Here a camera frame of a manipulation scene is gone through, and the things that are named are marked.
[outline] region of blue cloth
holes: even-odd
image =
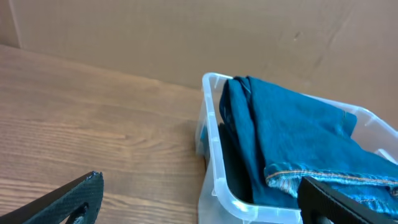
[[[351,139],[355,115],[253,77],[226,82],[220,113],[248,170],[254,203],[297,208],[301,178],[311,176],[398,217],[398,166]]]

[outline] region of blue garment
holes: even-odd
[[[398,166],[351,139],[355,115],[253,77],[226,82],[220,113],[248,170],[254,203],[297,208],[301,178],[311,176],[398,217]]]

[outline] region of wood grain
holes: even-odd
[[[198,90],[0,46],[0,215],[91,170],[97,223],[196,223]]]

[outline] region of teal fabric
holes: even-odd
[[[398,166],[351,139],[356,117],[253,77],[224,86],[220,113],[243,158],[254,203],[297,208],[303,176],[398,217]]]

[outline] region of plastic bin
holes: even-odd
[[[302,223],[300,210],[258,206],[242,202],[228,188],[218,124],[223,123],[218,104],[228,77],[217,73],[203,76],[203,103],[195,133],[197,154],[205,156],[207,171],[198,203],[198,221],[210,223]],[[375,114],[355,105],[314,97],[358,117],[352,138],[367,151],[391,162],[398,159],[398,133]]]

